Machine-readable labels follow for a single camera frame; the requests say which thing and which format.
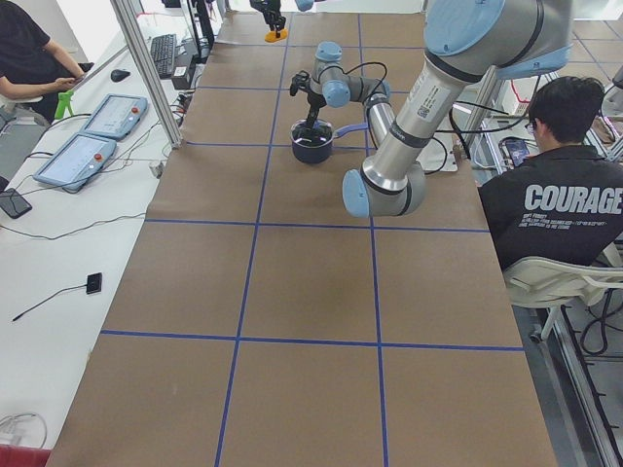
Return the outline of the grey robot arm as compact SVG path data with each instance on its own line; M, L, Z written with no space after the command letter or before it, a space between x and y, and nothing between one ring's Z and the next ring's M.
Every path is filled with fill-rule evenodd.
M422 149L463 89L490 68L501 80L528 78L568 62L574 7L570 1L437 1L427 11L424 64L400 112L394 113L385 85L355 79L341 67L342 49L317 46L310 92L321 105L360 102L379 147L343 180L343 202L357 218L402 216L425 195L418 161Z
M296 0L295 4L299 11L310 10L315 0ZM285 17L281 14L280 0L250 0L249 5L252 9L263 15L265 23L271 31L281 31L285 28Z

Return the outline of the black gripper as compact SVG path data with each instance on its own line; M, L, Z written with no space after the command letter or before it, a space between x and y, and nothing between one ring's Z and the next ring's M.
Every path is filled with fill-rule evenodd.
M281 14L281 2L279 0L250 0L250 6L263 15L270 30L283 30L285 28L286 19Z
M318 120L320 109L326 105L326 100L322 94L310 90L307 93L307 102L310 105L310 110L306 117L305 127L314 127Z

